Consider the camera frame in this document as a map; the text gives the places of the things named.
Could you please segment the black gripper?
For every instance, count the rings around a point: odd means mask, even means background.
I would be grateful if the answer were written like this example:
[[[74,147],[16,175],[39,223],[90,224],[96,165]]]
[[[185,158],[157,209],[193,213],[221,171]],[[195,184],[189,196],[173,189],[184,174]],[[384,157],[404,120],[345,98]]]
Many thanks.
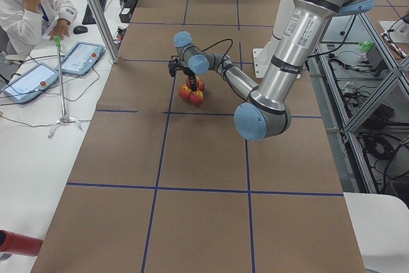
[[[187,87],[192,91],[196,90],[196,76],[193,75],[193,71],[190,68],[182,64],[178,56],[171,56],[168,61],[168,70],[171,77],[175,77],[177,71],[183,71],[183,73],[188,76]]]

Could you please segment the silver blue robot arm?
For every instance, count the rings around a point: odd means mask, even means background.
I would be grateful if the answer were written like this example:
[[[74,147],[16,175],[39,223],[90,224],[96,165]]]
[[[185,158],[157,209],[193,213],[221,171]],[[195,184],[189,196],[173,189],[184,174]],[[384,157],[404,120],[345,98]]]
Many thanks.
[[[259,84],[234,65],[227,55],[200,50],[186,31],[176,33],[173,38],[177,55],[168,63],[169,73],[175,76],[176,71],[181,70],[191,80],[209,70],[218,73],[244,101],[234,113],[237,132],[249,141],[278,136],[291,124],[285,99],[325,24],[336,15],[367,12],[374,1],[293,0],[295,8]]]

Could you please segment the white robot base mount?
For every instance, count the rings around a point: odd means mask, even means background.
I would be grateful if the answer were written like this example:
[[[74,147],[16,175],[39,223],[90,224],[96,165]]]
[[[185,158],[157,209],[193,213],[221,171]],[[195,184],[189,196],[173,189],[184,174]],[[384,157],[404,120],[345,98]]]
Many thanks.
[[[274,55],[274,52],[268,49],[253,49],[252,50],[254,71],[255,71],[256,78],[264,78],[273,55]]]

